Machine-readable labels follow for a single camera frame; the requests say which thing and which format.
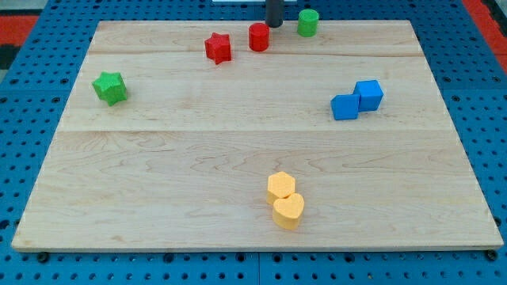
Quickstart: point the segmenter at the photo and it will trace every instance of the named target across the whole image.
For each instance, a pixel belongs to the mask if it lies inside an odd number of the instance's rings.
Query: blue block
[[[337,95],[331,100],[335,120],[357,119],[359,113],[359,94]]]
[[[359,112],[375,111],[383,97],[380,84],[376,80],[357,82],[354,94],[359,95]]]

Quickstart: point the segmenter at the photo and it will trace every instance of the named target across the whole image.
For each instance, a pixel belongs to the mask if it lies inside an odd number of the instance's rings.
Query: yellow heart block
[[[285,199],[277,199],[273,204],[273,221],[286,230],[295,230],[301,222],[304,199],[294,193]]]
[[[273,205],[276,199],[287,198],[295,192],[294,177],[281,171],[268,177],[268,195],[266,202]]]

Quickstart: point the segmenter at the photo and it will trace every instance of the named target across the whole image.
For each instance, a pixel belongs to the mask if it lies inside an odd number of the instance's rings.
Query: wooden plank
[[[13,247],[38,252],[493,249],[503,241],[408,21],[295,23],[248,50],[249,22],[102,22]],[[234,61],[204,56],[229,32]],[[121,71],[128,101],[90,86]],[[330,99],[379,79],[378,112]],[[296,231],[265,203],[285,171]]]

